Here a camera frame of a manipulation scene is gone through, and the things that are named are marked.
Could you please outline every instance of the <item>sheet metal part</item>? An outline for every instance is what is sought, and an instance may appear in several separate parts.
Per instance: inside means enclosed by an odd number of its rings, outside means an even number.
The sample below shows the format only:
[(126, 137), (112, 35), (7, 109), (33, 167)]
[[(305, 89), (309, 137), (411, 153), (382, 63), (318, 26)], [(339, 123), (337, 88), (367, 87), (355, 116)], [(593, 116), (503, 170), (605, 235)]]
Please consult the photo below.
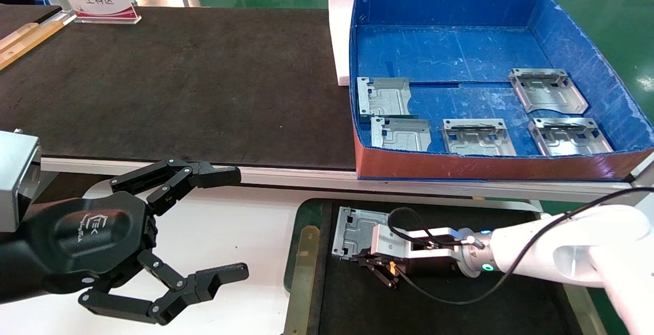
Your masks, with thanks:
[(409, 114), (409, 79), (384, 77), (358, 77), (359, 119), (369, 121), (371, 116), (400, 116)]
[(611, 144), (593, 118), (535, 118), (533, 141), (546, 156), (611, 153)]
[(526, 112), (547, 109), (563, 114), (583, 114), (588, 108), (577, 86), (560, 68), (514, 68), (509, 82)]
[(441, 132), (449, 153), (516, 156), (506, 122), (501, 118), (443, 119)]
[(432, 143), (429, 121), (425, 119), (370, 118), (373, 147), (391, 150), (427, 151)]
[(332, 256), (353, 260), (362, 249), (370, 248), (372, 231), (378, 224), (386, 225), (388, 214), (341, 207), (336, 221)]

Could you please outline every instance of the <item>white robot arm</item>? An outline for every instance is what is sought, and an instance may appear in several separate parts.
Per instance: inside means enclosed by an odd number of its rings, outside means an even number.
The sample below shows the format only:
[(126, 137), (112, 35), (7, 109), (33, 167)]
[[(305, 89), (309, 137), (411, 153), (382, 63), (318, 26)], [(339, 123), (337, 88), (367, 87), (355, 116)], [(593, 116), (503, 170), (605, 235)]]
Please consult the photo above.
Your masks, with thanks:
[(484, 271), (509, 271), (530, 240), (545, 228), (513, 274), (603, 287), (631, 335), (654, 333), (654, 233), (647, 216), (635, 207), (603, 205), (546, 228), (562, 217), (559, 214), (494, 231), (430, 229), (433, 237), (459, 245), (441, 243), (427, 249), (397, 235), (400, 231), (411, 238), (431, 239), (425, 231), (394, 229), (394, 234), (379, 224), (373, 229), (370, 253), (405, 262), (448, 258), (456, 261), (464, 275), (477, 277)]

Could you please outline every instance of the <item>gripper logo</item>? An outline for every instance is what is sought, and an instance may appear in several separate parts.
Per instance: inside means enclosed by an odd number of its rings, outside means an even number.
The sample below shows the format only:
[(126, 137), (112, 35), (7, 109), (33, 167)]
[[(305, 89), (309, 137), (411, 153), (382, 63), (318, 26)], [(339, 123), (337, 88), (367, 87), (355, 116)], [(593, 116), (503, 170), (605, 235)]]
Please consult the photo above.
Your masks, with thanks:
[(89, 215), (90, 213), (85, 214), (84, 217), (82, 217), (82, 220), (80, 221), (80, 225), (77, 228), (78, 243), (82, 242), (82, 237), (84, 237), (85, 232), (91, 230), (91, 233), (89, 233), (89, 235), (98, 234), (98, 229), (104, 228), (107, 225), (108, 216), (104, 216), (103, 214), (97, 214), (96, 216), (87, 219)]

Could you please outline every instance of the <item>sign holder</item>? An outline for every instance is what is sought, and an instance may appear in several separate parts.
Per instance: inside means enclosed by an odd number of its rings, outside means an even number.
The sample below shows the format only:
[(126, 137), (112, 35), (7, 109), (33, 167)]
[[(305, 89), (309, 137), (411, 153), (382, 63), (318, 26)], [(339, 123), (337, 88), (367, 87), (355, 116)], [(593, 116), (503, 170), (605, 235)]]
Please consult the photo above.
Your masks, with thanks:
[(68, 0), (77, 23), (136, 24), (141, 20), (131, 0)]

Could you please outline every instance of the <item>wooden strip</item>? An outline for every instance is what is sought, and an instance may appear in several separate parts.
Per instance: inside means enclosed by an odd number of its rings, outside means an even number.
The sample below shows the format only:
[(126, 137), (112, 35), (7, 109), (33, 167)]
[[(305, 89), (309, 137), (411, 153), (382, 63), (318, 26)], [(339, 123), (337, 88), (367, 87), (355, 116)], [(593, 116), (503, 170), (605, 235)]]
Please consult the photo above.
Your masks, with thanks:
[(38, 23), (26, 23), (23, 25), (23, 27), (4, 37), (2, 40), (0, 40), (0, 54), (4, 53), (4, 51), (9, 49), (12, 45), (16, 44), (16, 42), (19, 40), (35, 32), (38, 28)]
[(0, 70), (5, 69), (7, 65), (10, 65), (15, 60), (23, 56), (23, 54), (32, 50), (35, 46), (41, 44), (43, 40), (51, 37), (52, 34), (58, 32), (62, 27), (63, 23), (61, 21), (48, 22), (43, 26), (40, 26), (40, 28), (38, 28), (28, 37), (11, 46), (11, 48), (9, 48), (7, 51), (0, 54)]

